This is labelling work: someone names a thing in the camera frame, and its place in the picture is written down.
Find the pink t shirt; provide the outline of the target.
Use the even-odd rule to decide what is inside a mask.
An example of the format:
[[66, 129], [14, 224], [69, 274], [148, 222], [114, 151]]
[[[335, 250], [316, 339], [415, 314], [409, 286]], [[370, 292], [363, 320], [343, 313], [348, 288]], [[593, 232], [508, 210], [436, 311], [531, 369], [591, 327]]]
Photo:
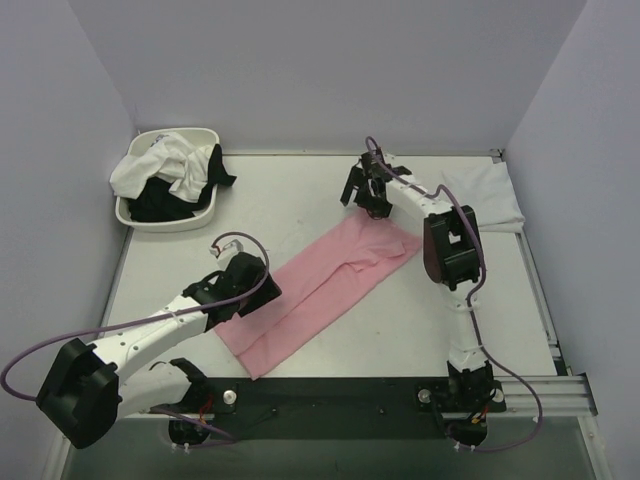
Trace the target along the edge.
[[214, 328], [250, 378], [260, 378], [414, 257], [420, 237], [389, 219], [353, 214], [272, 274], [281, 295]]

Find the white plastic basket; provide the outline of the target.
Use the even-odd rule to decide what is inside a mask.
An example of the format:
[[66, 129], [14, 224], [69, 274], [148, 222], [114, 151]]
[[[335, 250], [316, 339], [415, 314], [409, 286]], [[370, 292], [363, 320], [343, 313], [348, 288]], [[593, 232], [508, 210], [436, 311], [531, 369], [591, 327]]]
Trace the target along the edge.
[[214, 215], [217, 190], [234, 182], [224, 166], [218, 133], [203, 127], [137, 135], [109, 180], [117, 220], [153, 233], [207, 225]]

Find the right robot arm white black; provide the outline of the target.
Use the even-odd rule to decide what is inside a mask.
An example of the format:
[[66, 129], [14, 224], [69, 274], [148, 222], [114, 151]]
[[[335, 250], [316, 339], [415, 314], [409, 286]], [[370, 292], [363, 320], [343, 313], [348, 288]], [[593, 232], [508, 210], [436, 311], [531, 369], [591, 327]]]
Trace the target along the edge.
[[449, 392], [445, 399], [469, 411], [491, 398], [493, 370], [477, 328], [477, 290], [486, 270], [474, 210], [430, 194], [404, 166], [393, 167], [376, 149], [363, 153], [347, 177], [340, 202], [353, 202], [374, 219], [398, 208], [422, 224], [423, 265], [448, 309]]

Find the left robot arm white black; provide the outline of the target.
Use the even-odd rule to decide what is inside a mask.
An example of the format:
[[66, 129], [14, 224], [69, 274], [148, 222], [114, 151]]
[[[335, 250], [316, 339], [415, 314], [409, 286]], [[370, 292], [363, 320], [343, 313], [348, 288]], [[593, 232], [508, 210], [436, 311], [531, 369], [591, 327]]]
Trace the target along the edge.
[[186, 287], [160, 311], [159, 321], [91, 343], [65, 343], [36, 404], [78, 449], [134, 413], [170, 406], [195, 411], [216, 397], [207, 376], [185, 358], [163, 361], [161, 354], [281, 294], [264, 261], [240, 252], [224, 269]]

